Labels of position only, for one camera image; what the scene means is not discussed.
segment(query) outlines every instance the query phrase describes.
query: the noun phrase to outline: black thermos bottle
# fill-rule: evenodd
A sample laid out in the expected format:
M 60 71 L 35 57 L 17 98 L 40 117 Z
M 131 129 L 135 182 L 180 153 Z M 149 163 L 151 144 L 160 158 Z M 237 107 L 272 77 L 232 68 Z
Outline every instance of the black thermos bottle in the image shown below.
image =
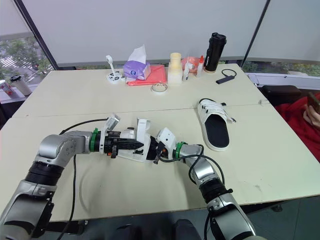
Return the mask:
M 217 69 L 219 59 L 222 51 L 227 43 L 225 35 L 221 35 L 217 32 L 212 33 L 209 39 L 209 48 L 206 51 L 204 70 L 208 73 L 214 73 Z

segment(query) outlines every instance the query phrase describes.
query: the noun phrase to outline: cable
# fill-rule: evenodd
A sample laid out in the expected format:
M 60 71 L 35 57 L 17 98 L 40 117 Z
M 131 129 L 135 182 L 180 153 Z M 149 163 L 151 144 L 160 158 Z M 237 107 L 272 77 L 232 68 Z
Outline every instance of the cable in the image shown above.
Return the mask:
M 179 157 L 179 158 L 175 158 L 175 159 L 169 159 L 169 160 L 165 160 L 163 159 L 160 155 L 161 155 L 161 152 L 159 153 L 157 151 L 156 153 L 158 159 L 161 161 L 161 162 L 164 162 L 164 163 L 172 163 L 172 162 L 175 162 L 175 161 L 180 161 L 180 160 L 183 160 L 183 159 L 187 159 L 187 158 L 193 158 L 193 157 L 200 157 L 200 158 L 205 158 L 205 159 L 208 159 L 210 160 L 211 162 L 213 162 L 216 167 L 219 169 L 220 173 L 221 173 L 221 179 L 222 179 L 222 183 L 223 185 L 225 185 L 225 175 L 224 175 L 224 172 L 222 171 L 221 167 L 219 166 L 219 164 L 213 160 L 211 157 L 209 156 L 205 156 L 205 155 L 200 155 L 200 154 L 192 154 L 192 155 L 187 155 L 187 156 L 182 156 L 182 157 Z
M 77 165 L 76 165 L 76 156 L 73 156 L 73 189 L 72 189 L 72 207 L 71 207 L 71 213 L 70 213 L 70 217 L 69 217 L 69 221 L 66 223 L 66 225 L 64 226 L 61 234 L 59 235 L 59 237 L 56 240 L 60 240 L 65 232 L 67 231 L 72 218 L 74 217 L 74 212 L 75 212 L 75 205 L 76 205 L 76 177 L 77 177 Z
M 210 215 L 211 215 L 211 212 L 208 212 L 208 215 L 206 216 L 206 219 L 205 219 L 204 230 L 203 230 L 203 240 L 207 240 L 207 233 L 208 233 L 207 229 L 208 229 Z
M 226 70 L 228 70 L 228 71 L 231 71 L 231 72 L 234 72 L 234 75 L 227 75 L 227 74 L 225 74 L 224 73 L 224 71 L 226 71 Z M 221 71 L 221 73 L 225 76 L 225 77 L 228 77 L 228 76 L 233 76 L 233 77 L 235 77 L 235 76 L 237 76 L 237 72 L 235 71 L 235 70 L 232 70 L 232 69 L 223 69 L 222 71 Z
M 108 119 L 109 119 L 109 118 L 107 117 L 107 118 L 101 118 L 101 119 L 93 119 L 93 120 L 83 121 L 83 122 L 77 123 L 77 124 L 75 124 L 75 125 L 72 125 L 72 126 L 66 128 L 65 130 L 63 130 L 62 132 L 60 132 L 59 135 L 62 135 L 62 134 L 64 134 L 65 132 L 69 131 L 70 129 L 73 129 L 73 128 L 75 128 L 75 127 L 77 127 L 77 126 L 79 126 L 79 125 L 82 125 L 82 124 L 88 124 L 88 123 L 99 122 L 99 121 L 107 121 Z
M 66 133 L 67 131 L 69 131 L 70 129 L 73 129 L 79 125 L 82 125 L 82 124 L 88 124 L 88 123 L 92 123 L 92 122 L 99 122 L 99 121 L 107 121 L 109 118 L 101 118 L 101 119 L 93 119 L 93 120 L 88 120 L 88 121 L 83 121 L 83 122 L 79 122 L 75 125 L 72 125 L 68 128 L 66 128 L 65 130 L 62 130 L 60 132 L 59 135 L 62 135 L 64 133 Z M 77 155 L 74 155 L 73 156 L 73 187 L 72 187 L 72 207 L 71 207 L 71 213 L 70 213 L 70 217 L 69 217 L 69 221 L 66 223 L 66 225 L 64 226 L 61 234 L 59 235 L 59 237 L 57 238 L 57 240 L 60 240 L 65 232 L 67 231 L 71 221 L 72 221 L 72 218 L 74 217 L 74 212 L 75 212 L 75 205 L 76 205 L 76 176 L 77 176 L 77 165 L 76 165 L 76 156 Z
M 205 150 L 205 147 L 201 144 L 198 144 L 200 147 L 201 147 L 201 152 L 200 152 L 200 155 L 202 155 L 204 153 L 204 150 Z M 194 184 L 196 184 L 196 181 L 192 179 L 191 177 L 191 171 L 192 169 L 194 169 L 195 165 L 198 163 L 198 161 L 200 160 L 200 156 L 198 156 L 198 158 L 194 161 L 194 163 L 191 165 L 191 167 L 189 168 L 189 172 L 188 172 L 188 176 L 189 176 L 189 179 L 191 180 L 191 182 L 193 182 Z

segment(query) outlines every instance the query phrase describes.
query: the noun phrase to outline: metal arm segment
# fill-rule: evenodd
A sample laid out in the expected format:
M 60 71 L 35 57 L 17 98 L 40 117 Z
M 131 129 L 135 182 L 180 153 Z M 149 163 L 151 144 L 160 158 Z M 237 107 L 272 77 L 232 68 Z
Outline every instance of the metal arm segment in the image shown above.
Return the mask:
M 58 179 L 75 154 L 90 153 L 91 136 L 89 131 L 70 131 L 43 139 L 26 178 L 1 215 L 0 240 L 28 240 L 43 234 Z
M 178 156 L 200 153 L 200 146 L 184 144 Z M 197 157 L 188 157 L 185 163 L 191 167 L 196 159 Z M 191 176 L 207 203 L 211 231 L 216 240 L 243 240 L 256 235 L 252 223 L 232 196 L 232 190 L 226 190 L 218 174 L 205 158 L 199 159 L 191 171 Z

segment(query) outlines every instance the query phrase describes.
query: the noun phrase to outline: white roller blind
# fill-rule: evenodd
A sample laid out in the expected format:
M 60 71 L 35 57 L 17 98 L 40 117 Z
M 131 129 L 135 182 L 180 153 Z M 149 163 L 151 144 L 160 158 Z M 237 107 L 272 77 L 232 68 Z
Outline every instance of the white roller blind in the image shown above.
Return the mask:
M 0 41 L 33 36 L 15 3 L 0 0 Z
M 248 60 L 320 62 L 319 11 L 319 0 L 271 0 Z
M 59 66 L 126 61 L 145 44 L 149 60 L 205 55 L 225 34 L 226 58 L 245 55 L 266 0 L 23 0 Z

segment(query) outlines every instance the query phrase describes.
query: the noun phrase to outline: black insole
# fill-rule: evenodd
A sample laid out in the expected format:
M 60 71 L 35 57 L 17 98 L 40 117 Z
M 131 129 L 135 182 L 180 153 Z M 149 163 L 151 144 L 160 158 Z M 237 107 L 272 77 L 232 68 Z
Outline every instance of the black insole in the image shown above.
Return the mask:
M 204 123 L 209 142 L 218 148 L 229 145 L 229 134 L 225 120 L 219 115 L 211 114 Z

